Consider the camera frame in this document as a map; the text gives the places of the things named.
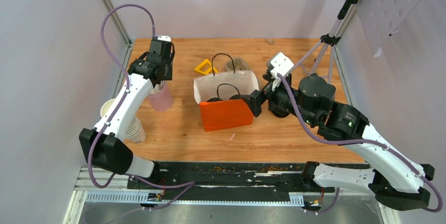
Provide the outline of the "orange and white paper bag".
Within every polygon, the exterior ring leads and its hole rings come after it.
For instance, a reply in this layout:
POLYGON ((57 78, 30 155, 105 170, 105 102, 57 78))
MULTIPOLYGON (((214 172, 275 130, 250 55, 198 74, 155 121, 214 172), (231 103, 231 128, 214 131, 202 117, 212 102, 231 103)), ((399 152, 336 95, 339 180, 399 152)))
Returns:
MULTIPOLYGON (((223 55, 217 53, 214 59, 223 55)), ((194 79, 194 99, 199 105, 201 120, 206 132, 251 125, 254 116, 247 104, 240 99, 230 100, 233 95, 249 95, 259 90, 259 83, 252 70, 212 73, 194 79), (223 101, 208 103, 219 97, 223 101)))

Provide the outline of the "black plastic cup lid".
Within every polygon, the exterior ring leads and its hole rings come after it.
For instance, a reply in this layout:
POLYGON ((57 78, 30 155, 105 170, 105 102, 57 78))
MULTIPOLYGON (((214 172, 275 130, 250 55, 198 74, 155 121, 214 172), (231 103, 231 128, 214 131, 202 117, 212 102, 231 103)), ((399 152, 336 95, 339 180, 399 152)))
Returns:
POLYGON ((221 99, 219 97, 214 97, 214 98, 207 100, 208 103, 217 102, 217 101, 223 101, 223 99, 221 99))

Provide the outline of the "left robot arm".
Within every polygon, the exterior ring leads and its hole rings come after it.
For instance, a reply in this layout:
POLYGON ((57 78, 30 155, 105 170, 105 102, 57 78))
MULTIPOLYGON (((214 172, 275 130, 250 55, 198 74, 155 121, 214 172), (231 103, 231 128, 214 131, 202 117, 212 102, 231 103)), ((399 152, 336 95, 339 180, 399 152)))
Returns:
POLYGON ((129 80, 121 88, 107 114, 92 129, 84 128, 79 141, 89 166, 119 175, 141 177, 149 189, 157 188, 161 174, 157 164, 133 153, 124 143, 126 131, 138 108, 154 86, 173 77, 175 47, 169 36, 151 40, 149 50, 128 69, 129 80))

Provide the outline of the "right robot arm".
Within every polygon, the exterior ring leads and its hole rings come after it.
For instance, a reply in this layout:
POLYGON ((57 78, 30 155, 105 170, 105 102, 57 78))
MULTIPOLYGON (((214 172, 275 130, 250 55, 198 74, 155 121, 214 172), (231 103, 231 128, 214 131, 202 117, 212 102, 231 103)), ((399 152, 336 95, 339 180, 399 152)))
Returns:
POLYGON ((350 149, 369 164, 368 168, 356 169, 309 161, 300 176, 303 189, 360 191, 398 211, 429 210, 430 196, 435 194, 438 205, 434 212, 442 209, 443 200, 432 184, 434 167, 410 161, 377 132, 364 114, 335 101, 335 86, 317 74, 303 78, 297 89, 290 86, 290 77, 268 80, 261 90, 242 96, 254 116, 259 116, 261 105, 268 102, 276 116, 296 116, 314 140, 350 149))

